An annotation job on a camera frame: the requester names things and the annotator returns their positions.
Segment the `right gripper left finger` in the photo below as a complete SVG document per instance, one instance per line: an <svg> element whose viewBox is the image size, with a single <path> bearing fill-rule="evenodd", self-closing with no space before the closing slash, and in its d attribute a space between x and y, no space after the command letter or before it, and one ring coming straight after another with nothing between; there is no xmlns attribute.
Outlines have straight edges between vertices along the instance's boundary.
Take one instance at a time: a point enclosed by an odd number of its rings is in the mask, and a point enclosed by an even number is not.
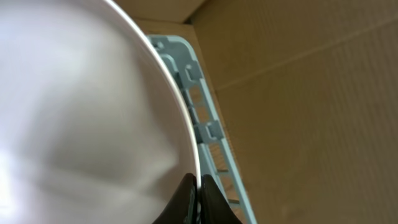
<svg viewBox="0 0 398 224"><path fill-rule="evenodd" d="M196 224L197 215L197 178L192 173L186 173L153 224Z"/></svg>

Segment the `pink round plate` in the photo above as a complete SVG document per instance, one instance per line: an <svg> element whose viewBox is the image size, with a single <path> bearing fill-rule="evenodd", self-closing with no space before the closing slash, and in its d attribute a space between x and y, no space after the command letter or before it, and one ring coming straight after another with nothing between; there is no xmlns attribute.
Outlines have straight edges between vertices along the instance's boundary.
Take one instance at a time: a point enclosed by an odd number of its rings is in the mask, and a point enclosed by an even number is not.
<svg viewBox="0 0 398 224"><path fill-rule="evenodd" d="M120 6L1 2L2 223L152 223L187 173L185 102Z"/></svg>

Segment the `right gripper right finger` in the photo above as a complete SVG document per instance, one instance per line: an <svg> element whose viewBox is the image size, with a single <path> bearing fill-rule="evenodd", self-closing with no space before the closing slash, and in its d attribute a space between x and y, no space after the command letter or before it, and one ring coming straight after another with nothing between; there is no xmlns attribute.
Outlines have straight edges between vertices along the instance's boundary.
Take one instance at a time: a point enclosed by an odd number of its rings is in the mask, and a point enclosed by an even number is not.
<svg viewBox="0 0 398 224"><path fill-rule="evenodd" d="M234 214L211 175L203 175L200 188L201 223L242 224Z"/></svg>

